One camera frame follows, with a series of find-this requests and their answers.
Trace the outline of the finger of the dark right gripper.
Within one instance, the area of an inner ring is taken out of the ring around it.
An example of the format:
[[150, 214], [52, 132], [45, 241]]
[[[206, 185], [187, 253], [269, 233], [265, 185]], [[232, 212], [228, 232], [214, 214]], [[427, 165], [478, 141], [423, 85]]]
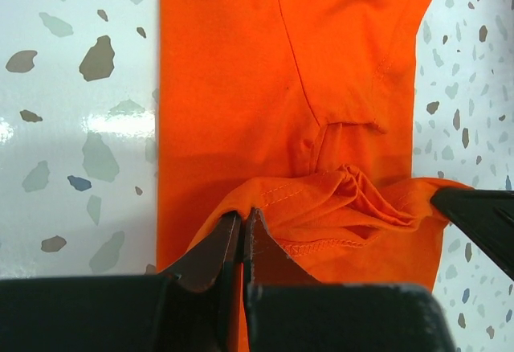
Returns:
[[443, 187], [430, 204], [513, 278], [513, 192]]

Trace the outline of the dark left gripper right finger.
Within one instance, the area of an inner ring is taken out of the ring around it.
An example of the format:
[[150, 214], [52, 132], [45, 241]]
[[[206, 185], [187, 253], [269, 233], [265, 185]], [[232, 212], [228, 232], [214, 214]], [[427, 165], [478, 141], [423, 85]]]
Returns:
[[416, 284], [322, 284], [271, 237], [252, 209], [244, 243], [252, 351], [452, 351], [433, 296]]

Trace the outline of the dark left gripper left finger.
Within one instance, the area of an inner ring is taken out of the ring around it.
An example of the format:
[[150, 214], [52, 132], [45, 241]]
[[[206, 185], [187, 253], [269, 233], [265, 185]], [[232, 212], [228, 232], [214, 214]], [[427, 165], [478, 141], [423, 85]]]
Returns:
[[4, 351], [235, 351], [240, 216], [153, 275], [3, 280]]

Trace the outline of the orange t shirt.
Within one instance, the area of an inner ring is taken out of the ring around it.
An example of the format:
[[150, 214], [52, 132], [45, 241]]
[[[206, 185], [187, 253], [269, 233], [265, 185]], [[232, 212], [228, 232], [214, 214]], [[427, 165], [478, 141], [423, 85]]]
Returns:
[[161, 0], [157, 268], [263, 213], [323, 283], [432, 289], [446, 179], [412, 170], [433, 0]]

